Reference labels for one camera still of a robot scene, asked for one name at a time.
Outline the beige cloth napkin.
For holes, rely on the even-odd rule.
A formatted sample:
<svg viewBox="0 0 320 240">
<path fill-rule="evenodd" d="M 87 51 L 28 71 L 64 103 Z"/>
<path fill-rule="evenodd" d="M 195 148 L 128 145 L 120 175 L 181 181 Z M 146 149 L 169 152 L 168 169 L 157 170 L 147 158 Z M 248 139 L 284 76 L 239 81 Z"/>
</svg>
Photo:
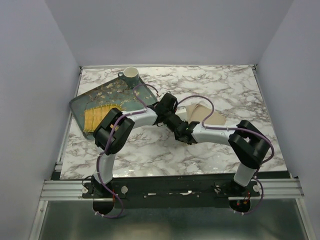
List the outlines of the beige cloth napkin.
<svg viewBox="0 0 320 240">
<path fill-rule="evenodd" d="M 191 122 L 202 122 L 205 117 L 211 113 L 211 109 L 208 107 L 197 103 L 185 106 L 187 121 Z M 221 115 L 219 112 L 214 112 L 208 119 L 204 121 L 206 125 L 218 125 L 224 126 L 226 123 L 226 117 Z"/>
</svg>

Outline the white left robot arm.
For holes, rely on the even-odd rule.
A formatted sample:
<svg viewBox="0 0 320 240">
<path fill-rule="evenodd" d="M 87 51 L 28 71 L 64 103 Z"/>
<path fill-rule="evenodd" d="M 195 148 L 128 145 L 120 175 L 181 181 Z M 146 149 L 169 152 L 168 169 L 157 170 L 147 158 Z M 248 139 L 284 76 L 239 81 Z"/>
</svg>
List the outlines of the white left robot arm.
<svg viewBox="0 0 320 240">
<path fill-rule="evenodd" d="M 116 154 L 124 147 L 131 131 L 144 126 L 162 123 L 169 114 L 174 114 L 178 100 L 170 93 L 154 104 L 138 111 L 120 111 L 112 108 L 93 133 L 94 143 L 102 152 L 96 161 L 92 177 L 93 191 L 101 198 L 111 191 Z"/>
</svg>

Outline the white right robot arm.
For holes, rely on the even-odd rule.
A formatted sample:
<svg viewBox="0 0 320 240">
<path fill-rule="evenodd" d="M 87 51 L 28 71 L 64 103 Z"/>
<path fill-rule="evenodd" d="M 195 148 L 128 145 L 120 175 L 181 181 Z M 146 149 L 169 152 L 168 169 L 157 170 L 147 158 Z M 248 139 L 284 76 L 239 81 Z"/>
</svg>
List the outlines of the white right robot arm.
<svg viewBox="0 0 320 240">
<path fill-rule="evenodd" d="M 240 161 L 230 182 L 230 191 L 236 196 L 247 192 L 248 184 L 261 165 L 275 155 L 271 141 L 248 120 L 242 120 L 233 127 L 223 127 L 204 125 L 198 121 L 187 122 L 176 114 L 171 114 L 163 123 L 174 133 L 177 141 L 188 145 L 214 143 L 230 146 Z"/>
</svg>

